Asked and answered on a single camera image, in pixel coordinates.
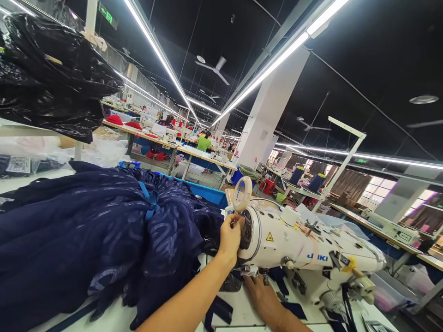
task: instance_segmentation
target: black ceiling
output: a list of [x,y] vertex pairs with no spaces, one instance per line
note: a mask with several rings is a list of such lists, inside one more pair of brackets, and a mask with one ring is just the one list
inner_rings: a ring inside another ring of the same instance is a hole
[[[297,0],[258,1],[280,23],[297,3]],[[67,0],[66,3],[84,19],[86,2]],[[183,104],[124,2],[102,2],[118,20],[119,26],[115,31],[98,16],[97,32],[114,47],[127,48],[143,65],[141,71],[147,76],[156,76],[157,83],[163,86],[161,89],[166,89],[172,98]],[[149,18],[153,1],[140,0],[140,3]],[[157,0],[150,23],[180,76],[183,88],[208,105],[212,102],[199,90],[203,89],[207,95],[218,95],[217,105],[212,104],[214,108],[223,105],[279,28],[253,0]],[[333,116],[368,134],[360,151],[443,160],[443,149],[439,144],[442,125],[415,130],[406,127],[411,123],[443,118],[440,115],[443,103],[442,40],[442,1],[350,0],[319,37],[306,43],[306,47],[343,75],[423,148],[313,54],[277,129],[299,142],[305,140],[304,143],[309,145],[350,147],[354,138],[344,130],[331,125],[331,132],[313,129],[305,137],[305,126],[296,119],[302,116],[305,122],[311,123],[329,91],[314,126],[329,127],[327,118]],[[227,62],[222,74],[231,85],[226,86],[211,70],[197,66],[197,55],[202,55],[209,65],[215,65],[220,56],[225,57]],[[423,94],[436,95],[440,100],[429,105],[408,102]],[[247,98],[239,110],[249,113],[255,96],[256,93]],[[230,117],[228,125],[242,128],[246,116],[239,112],[234,114],[236,116]],[[214,114],[207,111],[198,115],[207,121],[214,118]]]

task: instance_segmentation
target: green shirt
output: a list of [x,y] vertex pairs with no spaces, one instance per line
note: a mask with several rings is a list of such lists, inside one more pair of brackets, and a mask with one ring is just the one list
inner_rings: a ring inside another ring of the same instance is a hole
[[200,136],[197,140],[198,140],[197,149],[202,150],[204,152],[206,152],[206,149],[212,145],[210,139],[204,137],[203,135]]

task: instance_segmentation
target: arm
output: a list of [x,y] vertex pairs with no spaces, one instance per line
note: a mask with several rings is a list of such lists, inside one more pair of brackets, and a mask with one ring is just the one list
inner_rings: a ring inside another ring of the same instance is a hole
[[312,332],[292,312],[285,309],[272,286],[265,286],[261,274],[256,278],[243,276],[254,309],[274,332]]
[[[235,221],[238,222],[231,228],[231,223]],[[215,258],[136,332],[195,331],[237,261],[243,223],[244,218],[239,215],[226,217],[220,228],[220,247]]]

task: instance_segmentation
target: green exit sign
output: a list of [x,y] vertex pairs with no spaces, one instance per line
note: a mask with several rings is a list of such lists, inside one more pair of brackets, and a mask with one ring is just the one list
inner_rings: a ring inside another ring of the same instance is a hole
[[117,25],[119,24],[115,18],[108,12],[105,6],[100,2],[98,5],[98,11],[102,13],[105,19],[112,25],[114,29],[117,30]]

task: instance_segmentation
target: hand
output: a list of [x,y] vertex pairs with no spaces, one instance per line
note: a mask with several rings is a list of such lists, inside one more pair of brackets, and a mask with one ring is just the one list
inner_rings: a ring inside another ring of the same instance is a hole
[[230,214],[226,216],[220,227],[220,247],[216,256],[223,257],[229,269],[232,269],[237,262],[237,251],[244,223],[244,217],[239,214]]
[[282,326],[287,310],[282,306],[272,286],[265,286],[261,274],[258,277],[243,276],[252,305],[260,318],[273,331]]

